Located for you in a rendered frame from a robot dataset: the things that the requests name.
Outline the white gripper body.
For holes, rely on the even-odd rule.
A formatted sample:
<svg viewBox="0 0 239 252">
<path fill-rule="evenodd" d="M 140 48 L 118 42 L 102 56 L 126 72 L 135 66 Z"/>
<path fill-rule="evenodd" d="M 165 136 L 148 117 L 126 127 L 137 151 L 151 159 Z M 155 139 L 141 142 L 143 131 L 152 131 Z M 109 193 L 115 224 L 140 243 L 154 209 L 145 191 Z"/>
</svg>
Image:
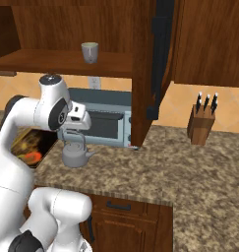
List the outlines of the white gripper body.
<svg viewBox="0 0 239 252">
<path fill-rule="evenodd" d="M 68 113 L 67 119 L 61 126 L 62 129 L 88 130 L 91 126 L 90 115 L 86 111 L 83 116 L 77 113 Z"/>
</svg>

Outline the grey kettle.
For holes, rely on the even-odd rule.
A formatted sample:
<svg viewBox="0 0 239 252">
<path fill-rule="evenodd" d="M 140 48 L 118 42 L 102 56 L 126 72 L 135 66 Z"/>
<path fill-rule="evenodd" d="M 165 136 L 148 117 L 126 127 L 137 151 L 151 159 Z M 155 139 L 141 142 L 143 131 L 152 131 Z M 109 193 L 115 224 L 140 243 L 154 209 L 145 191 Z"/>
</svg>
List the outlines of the grey kettle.
<svg viewBox="0 0 239 252">
<path fill-rule="evenodd" d="M 94 155 L 94 152 L 90 152 L 86 145 L 85 135 L 80 133 L 78 130 L 66 129 L 63 134 L 71 134 L 80 136 L 79 142 L 69 141 L 67 142 L 63 137 L 64 148 L 62 151 L 63 163 L 71 168 L 78 168 L 85 166 L 90 158 Z"/>
</svg>

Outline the grey mug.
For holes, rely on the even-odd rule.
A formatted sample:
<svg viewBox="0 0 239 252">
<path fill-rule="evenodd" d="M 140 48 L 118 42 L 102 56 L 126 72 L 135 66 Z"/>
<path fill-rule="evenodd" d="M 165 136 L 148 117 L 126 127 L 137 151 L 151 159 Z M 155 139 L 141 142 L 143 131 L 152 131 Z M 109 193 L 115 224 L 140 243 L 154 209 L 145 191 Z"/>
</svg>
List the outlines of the grey mug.
<svg viewBox="0 0 239 252">
<path fill-rule="evenodd" d="M 82 44 L 82 53 L 84 60 L 88 64 L 97 62 L 99 45 L 97 42 L 84 42 Z"/>
</svg>

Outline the open wooden cabinet door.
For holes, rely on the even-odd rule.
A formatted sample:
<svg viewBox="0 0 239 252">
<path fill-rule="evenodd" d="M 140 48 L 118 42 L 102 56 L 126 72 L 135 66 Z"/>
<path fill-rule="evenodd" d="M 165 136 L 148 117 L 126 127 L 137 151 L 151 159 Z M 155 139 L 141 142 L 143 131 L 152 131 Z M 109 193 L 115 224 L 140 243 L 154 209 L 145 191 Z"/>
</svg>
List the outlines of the open wooden cabinet door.
<svg viewBox="0 0 239 252">
<path fill-rule="evenodd" d="M 151 93 L 154 40 L 151 27 L 152 18 L 156 13 L 156 0 L 135 0 L 134 3 L 131 145 L 140 147 L 153 121 L 147 119 L 147 108 L 150 105 L 154 105 L 155 100 L 155 95 Z M 170 81 L 169 74 L 173 57 L 179 4 L 180 0 L 175 0 L 168 60 L 161 83 L 161 99 L 164 94 L 163 86 Z"/>
<path fill-rule="evenodd" d="M 0 58 L 21 48 L 10 6 L 0 6 Z"/>
</svg>

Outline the closed wooden cabinet door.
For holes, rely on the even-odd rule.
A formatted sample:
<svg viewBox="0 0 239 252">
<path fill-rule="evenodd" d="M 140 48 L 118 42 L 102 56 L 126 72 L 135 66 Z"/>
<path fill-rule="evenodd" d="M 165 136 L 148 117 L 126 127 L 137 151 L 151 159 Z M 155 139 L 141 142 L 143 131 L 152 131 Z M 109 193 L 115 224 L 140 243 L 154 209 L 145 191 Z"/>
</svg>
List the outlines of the closed wooden cabinet door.
<svg viewBox="0 0 239 252">
<path fill-rule="evenodd" d="M 174 81 L 239 88 L 239 0 L 180 0 Z"/>
</svg>

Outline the silver toaster oven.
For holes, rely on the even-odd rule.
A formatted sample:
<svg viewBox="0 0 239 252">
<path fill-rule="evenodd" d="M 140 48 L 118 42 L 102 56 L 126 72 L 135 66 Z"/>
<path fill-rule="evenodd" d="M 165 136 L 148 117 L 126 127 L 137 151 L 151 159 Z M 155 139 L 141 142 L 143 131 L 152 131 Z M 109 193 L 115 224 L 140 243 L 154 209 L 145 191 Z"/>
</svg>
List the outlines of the silver toaster oven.
<svg viewBox="0 0 239 252">
<path fill-rule="evenodd" d="M 69 88 L 69 93 L 90 115 L 90 129 L 81 130 L 88 144 L 132 147 L 130 92 Z"/>
</svg>

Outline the wooden drawer front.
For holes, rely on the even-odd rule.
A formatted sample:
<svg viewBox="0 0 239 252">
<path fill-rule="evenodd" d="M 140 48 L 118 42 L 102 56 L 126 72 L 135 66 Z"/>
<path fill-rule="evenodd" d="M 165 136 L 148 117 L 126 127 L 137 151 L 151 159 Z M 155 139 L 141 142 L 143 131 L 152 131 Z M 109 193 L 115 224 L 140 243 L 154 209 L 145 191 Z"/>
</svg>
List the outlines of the wooden drawer front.
<svg viewBox="0 0 239 252">
<path fill-rule="evenodd" d="M 91 195 L 90 197 L 92 199 L 93 209 L 95 211 L 108 212 L 151 221 L 158 218 L 159 205 L 98 195 Z M 126 206 L 127 204 L 131 204 L 131 211 L 107 208 L 107 201 L 111 201 L 111 203 L 115 205 Z"/>
</svg>

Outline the wooden base cupboard door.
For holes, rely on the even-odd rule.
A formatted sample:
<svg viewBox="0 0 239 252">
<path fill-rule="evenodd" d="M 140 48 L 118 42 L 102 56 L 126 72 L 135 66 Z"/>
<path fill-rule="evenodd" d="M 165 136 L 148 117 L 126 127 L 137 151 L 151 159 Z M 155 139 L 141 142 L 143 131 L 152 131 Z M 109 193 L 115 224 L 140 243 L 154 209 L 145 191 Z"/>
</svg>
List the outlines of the wooden base cupboard door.
<svg viewBox="0 0 239 252">
<path fill-rule="evenodd" d="M 90 243 L 88 221 L 80 224 L 93 252 L 153 252 L 156 222 L 112 214 L 92 213 L 94 242 Z"/>
</svg>

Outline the wooden knife block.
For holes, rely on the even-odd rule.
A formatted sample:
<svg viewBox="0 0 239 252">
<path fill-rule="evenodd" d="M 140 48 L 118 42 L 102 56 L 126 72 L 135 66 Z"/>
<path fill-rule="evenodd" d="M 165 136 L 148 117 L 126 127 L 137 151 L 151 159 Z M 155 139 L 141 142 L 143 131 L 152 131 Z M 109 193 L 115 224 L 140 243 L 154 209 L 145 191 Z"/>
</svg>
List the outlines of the wooden knife block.
<svg viewBox="0 0 239 252">
<path fill-rule="evenodd" d="M 215 113 L 211 112 L 209 106 L 207 108 L 201 106 L 199 111 L 196 111 L 196 106 L 193 105 L 187 127 L 187 136 L 192 145 L 204 146 L 206 144 L 214 121 Z"/>
</svg>

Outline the white wall outlet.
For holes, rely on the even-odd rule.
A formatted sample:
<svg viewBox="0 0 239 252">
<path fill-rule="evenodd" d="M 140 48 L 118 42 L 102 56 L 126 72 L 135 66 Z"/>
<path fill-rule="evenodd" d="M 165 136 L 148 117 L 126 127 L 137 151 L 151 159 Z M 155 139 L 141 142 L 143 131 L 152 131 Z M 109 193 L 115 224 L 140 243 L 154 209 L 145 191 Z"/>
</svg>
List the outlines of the white wall outlet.
<svg viewBox="0 0 239 252">
<path fill-rule="evenodd" d="M 89 81 L 89 87 L 91 89 L 99 90 L 101 88 L 99 77 L 94 76 L 88 77 L 88 81 Z"/>
</svg>

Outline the wooden wall cabinet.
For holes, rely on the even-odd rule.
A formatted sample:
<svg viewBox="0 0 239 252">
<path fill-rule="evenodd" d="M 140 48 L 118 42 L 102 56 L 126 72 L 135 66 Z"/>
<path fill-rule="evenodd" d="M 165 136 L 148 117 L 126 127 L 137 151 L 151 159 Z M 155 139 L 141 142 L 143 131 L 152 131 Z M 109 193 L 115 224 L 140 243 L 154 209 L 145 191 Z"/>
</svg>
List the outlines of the wooden wall cabinet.
<svg viewBox="0 0 239 252">
<path fill-rule="evenodd" d="M 101 77 L 132 76 L 135 0 L 0 0 L 12 8 L 21 48 L 0 71 Z M 97 42 L 97 62 L 82 44 Z"/>
</svg>

